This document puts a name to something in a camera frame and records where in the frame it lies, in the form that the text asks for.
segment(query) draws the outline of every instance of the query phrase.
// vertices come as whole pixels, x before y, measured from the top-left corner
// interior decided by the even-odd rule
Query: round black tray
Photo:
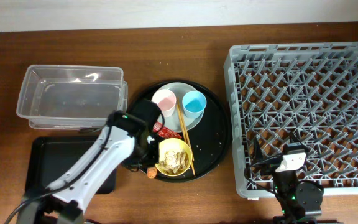
[[[231,143],[231,123],[226,110],[214,93],[200,84],[186,80],[168,80],[148,87],[135,98],[128,110],[141,99],[151,100],[153,94],[160,87],[172,82],[187,83],[202,92],[207,99],[203,118],[193,129],[188,131],[195,157],[196,176],[193,175],[191,169],[177,177],[168,177],[161,173],[156,176],[156,179],[166,182],[186,182],[204,176],[223,160]]]

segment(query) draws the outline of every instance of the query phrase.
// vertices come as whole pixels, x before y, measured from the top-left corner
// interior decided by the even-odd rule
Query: wooden table
[[[358,22],[169,29],[0,33],[0,223],[20,202],[32,141],[71,131],[31,129],[16,115],[29,65],[121,67],[129,99],[170,78],[198,82],[225,99],[223,63],[230,46],[358,41]],[[358,196],[325,197],[321,219],[358,223]],[[117,189],[92,199],[85,216],[102,223],[219,223],[280,215],[273,198],[248,201],[234,184],[232,154],[199,180],[169,184],[118,168]]]

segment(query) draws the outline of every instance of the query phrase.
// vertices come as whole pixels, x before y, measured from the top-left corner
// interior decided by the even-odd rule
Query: yellow bowl
[[[189,145],[187,145],[184,141],[177,139],[177,138],[166,139],[166,140],[160,142],[160,145],[158,148],[160,151],[160,161],[163,160],[163,158],[165,158],[165,152],[167,152],[167,151],[178,151],[178,152],[184,151],[187,154],[187,158],[189,160],[189,163],[187,164],[187,166],[184,169],[179,170],[179,172],[176,174],[169,174],[169,173],[165,172],[163,169],[161,169],[160,164],[156,164],[155,167],[162,174],[167,175],[169,177],[176,177],[178,175],[184,174],[189,169],[191,162],[193,160],[193,156],[191,155]]]

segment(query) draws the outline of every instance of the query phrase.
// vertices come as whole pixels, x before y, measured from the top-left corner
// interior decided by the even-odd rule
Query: blue cup
[[[190,91],[186,93],[181,103],[186,117],[196,119],[203,113],[206,107],[206,98],[199,91]]]

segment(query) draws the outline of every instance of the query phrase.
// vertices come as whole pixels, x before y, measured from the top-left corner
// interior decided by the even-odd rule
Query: pink cup
[[[177,98],[171,90],[159,90],[154,93],[152,102],[158,105],[164,117],[169,117],[175,111]]]

